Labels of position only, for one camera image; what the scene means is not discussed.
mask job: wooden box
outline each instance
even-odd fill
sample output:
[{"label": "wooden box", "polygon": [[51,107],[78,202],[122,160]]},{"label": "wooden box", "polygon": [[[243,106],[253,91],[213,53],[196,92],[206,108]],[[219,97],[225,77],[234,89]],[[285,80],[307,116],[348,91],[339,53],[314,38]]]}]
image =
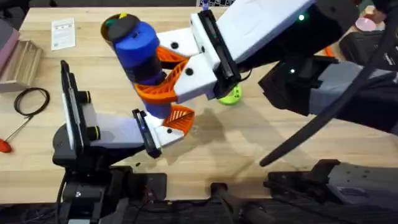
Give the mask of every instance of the wooden box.
[{"label": "wooden box", "polygon": [[30,87],[42,52],[32,41],[19,40],[0,73],[0,93],[21,91]]}]

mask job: blue cylindrical object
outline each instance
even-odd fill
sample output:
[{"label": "blue cylindrical object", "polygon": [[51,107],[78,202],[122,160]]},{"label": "blue cylindrical object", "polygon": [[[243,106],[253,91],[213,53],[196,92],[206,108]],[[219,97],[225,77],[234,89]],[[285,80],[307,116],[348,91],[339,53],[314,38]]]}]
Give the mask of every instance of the blue cylindrical object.
[{"label": "blue cylindrical object", "polygon": [[[114,50],[130,81],[141,85],[158,85],[164,81],[156,49],[160,44],[155,30],[139,21],[126,35],[114,41]],[[143,100],[147,111],[157,118],[167,118],[171,104],[154,105]]]},{"label": "blue cylindrical object", "polygon": [[202,8],[203,10],[209,10],[209,0],[203,0]]}]

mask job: black lid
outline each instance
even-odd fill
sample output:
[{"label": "black lid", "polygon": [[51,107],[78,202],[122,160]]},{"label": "black lid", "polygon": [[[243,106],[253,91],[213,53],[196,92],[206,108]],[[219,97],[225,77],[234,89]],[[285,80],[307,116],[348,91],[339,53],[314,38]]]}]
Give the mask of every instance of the black lid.
[{"label": "black lid", "polygon": [[137,26],[140,20],[138,17],[128,14],[127,16],[116,20],[115,23],[111,25],[108,29],[108,39],[111,42],[117,42],[126,35],[128,35],[131,31],[133,31]]}]

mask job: black joint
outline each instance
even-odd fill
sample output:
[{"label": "black joint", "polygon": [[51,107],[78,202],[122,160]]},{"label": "black joint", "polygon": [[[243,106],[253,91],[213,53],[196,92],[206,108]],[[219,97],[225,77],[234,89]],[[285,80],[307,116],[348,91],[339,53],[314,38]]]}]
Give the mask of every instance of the black joint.
[{"label": "black joint", "polygon": [[220,191],[227,191],[228,190],[228,185],[225,183],[212,183],[210,185],[210,192],[211,195],[216,195]]},{"label": "black joint", "polygon": [[87,136],[90,141],[100,140],[101,139],[100,127],[98,126],[87,127]]},{"label": "black joint", "polygon": [[140,127],[139,130],[141,132],[142,139],[144,140],[144,146],[148,155],[154,159],[158,158],[162,154],[162,152],[160,151],[160,149],[156,148],[154,139],[152,138],[148,125],[144,119],[144,117],[146,116],[145,112],[139,111],[139,109],[135,109],[132,111],[132,115],[136,119],[137,124]]},{"label": "black joint", "polygon": [[91,95],[89,91],[79,91],[77,93],[79,103],[86,104],[91,103]]},{"label": "black joint", "polygon": [[193,70],[192,70],[192,68],[187,68],[187,69],[185,70],[185,73],[186,73],[187,75],[193,75]]},{"label": "black joint", "polygon": [[115,43],[129,35],[139,25],[140,20],[133,15],[117,19],[108,29],[108,39]]},{"label": "black joint", "polygon": [[177,42],[172,42],[171,46],[172,46],[172,49],[177,49],[179,47]]}]

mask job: pink object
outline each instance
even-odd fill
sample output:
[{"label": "pink object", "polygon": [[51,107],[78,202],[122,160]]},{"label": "pink object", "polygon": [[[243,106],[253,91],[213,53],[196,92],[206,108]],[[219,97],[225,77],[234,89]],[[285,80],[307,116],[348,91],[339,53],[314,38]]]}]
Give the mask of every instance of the pink object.
[{"label": "pink object", "polygon": [[0,20],[0,76],[8,57],[17,44],[19,33],[6,22]]},{"label": "pink object", "polygon": [[370,19],[361,17],[355,22],[355,26],[361,31],[374,31],[377,25]]}]

